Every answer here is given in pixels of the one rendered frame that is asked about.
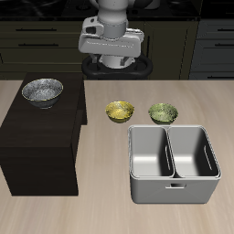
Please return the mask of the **black kitchen countertop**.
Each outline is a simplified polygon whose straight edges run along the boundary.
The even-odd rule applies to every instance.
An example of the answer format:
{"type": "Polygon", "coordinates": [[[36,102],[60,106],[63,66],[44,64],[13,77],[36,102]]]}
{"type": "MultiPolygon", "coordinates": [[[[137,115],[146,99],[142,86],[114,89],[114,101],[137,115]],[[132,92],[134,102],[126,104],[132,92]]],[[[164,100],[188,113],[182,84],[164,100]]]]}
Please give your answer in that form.
{"type": "MultiPolygon", "coordinates": [[[[129,21],[234,19],[234,0],[161,0],[157,9],[126,13],[129,21]]],[[[0,0],[0,21],[83,21],[97,14],[90,0],[0,0]]]]}

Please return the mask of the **dark kitchen cupboards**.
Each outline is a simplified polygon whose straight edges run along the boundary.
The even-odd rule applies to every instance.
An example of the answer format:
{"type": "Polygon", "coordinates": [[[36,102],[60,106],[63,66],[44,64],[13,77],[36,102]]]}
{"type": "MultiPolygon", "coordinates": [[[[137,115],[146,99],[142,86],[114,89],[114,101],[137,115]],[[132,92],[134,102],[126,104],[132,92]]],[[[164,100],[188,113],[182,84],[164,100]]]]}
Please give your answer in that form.
{"type": "MultiPolygon", "coordinates": [[[[0,21],[0,80],[21,80],[26,72],[80,72],[80,21],[0,21]]],[[[153,62],[150,80],[186,80],[198,22],[131,21],[144,32],[142,51],[153,62]]]]}

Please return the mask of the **grey drawer unit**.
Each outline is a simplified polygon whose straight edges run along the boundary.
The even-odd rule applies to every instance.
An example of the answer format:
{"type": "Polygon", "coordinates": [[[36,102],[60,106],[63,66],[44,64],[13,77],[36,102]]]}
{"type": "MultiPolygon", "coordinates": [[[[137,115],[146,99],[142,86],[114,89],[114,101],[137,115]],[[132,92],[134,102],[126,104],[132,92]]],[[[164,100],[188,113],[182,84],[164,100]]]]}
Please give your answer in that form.
{"type": "Polygon", "coordinates": [[[234,80],[234,19],[200,20],[191,80],[234,80]]]}

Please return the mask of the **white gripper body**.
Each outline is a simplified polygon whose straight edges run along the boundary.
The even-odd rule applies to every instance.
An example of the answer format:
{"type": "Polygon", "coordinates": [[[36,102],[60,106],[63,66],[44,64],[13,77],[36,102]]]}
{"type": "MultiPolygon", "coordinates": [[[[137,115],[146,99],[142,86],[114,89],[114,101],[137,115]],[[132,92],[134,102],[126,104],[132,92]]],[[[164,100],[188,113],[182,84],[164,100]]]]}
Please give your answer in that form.
{"type": "Polygon", "coordinates": [[[89,54],[138,58],[143,41],[144,32],[133,28],[127,28],[125,34],[117,39],[82,33],[79,40],[79,51],[89,54]]]}

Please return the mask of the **green bowl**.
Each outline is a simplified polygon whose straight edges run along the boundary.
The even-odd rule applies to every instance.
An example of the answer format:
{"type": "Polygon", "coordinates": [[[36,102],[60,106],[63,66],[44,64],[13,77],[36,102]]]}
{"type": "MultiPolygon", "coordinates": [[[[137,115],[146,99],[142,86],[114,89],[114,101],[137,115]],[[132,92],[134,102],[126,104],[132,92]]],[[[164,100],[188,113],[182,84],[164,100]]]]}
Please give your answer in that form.
{"type": "Polygon", "coordinates": [[[168,103],[157,103],[148,110],[149,116],[156,124],[171,124],[178,116],[176,107],[168,103]]]}

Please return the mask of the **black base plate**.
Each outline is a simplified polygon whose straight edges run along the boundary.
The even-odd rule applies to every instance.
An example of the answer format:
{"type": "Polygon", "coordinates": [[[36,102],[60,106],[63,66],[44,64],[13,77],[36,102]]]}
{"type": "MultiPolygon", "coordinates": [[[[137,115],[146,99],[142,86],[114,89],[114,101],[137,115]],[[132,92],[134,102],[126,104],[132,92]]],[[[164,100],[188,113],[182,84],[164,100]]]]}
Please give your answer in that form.
{"type": "Polygon", "coordinates": [[[153,71],[153,63],[141,54],[129,67],[111,69],[99,61],[93,63],[91,56],[88,56],[82,61],[81,69],[88,80],[146,80],[153,71]]]}

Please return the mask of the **dark wooden cabinet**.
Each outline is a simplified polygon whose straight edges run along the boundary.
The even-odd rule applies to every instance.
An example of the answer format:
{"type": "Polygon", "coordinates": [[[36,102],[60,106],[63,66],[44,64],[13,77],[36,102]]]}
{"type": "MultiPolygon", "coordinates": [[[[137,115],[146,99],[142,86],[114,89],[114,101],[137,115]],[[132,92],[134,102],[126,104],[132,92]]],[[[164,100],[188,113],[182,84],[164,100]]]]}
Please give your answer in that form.
{"type": "Polygon", "coordinates": [[[49,109],[19,91],[0,126],[0,167],[13,196],[76,196],[80,127],[87,123],[80,73],[28,73],[22,84],[51,78],[64,90],[49,109]]]}

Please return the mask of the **white two-bin basket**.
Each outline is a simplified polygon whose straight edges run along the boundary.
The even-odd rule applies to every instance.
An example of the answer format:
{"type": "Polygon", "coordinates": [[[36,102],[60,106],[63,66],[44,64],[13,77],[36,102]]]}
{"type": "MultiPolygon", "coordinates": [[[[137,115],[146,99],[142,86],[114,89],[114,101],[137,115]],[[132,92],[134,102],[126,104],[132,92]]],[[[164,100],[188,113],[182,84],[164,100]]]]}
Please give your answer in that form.
{"type": "Polygon", "coordinates": [[[128,149],[136,204],[206,204],[221,178],[201,125],[132,125],[128,149]]]}

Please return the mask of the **yellow bowl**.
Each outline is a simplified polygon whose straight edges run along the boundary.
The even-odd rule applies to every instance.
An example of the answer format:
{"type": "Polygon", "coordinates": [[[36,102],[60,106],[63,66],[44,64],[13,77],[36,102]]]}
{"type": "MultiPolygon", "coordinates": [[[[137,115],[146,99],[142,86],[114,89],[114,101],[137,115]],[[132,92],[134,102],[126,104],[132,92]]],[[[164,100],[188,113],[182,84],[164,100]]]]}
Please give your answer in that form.
{"type": "Polygon", "coordinates": [[[105,112],[113,122],[124,123],[132,117],[134,107],[127,101],[113,101],[105,107],[105,112]]]}

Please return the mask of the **grey bowl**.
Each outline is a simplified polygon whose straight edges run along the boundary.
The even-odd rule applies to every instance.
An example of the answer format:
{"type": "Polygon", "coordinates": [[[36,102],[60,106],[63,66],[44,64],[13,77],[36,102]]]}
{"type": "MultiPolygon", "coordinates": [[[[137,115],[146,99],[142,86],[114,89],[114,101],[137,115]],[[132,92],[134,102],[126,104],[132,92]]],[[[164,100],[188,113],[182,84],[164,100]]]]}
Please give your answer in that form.
{"type": "Polygon", "coordinates": [[[59,80],[43,78],[25,85],[22,96],[34,107],[49,109],[59,101],[62,91],[63,84],[59,80]]]}

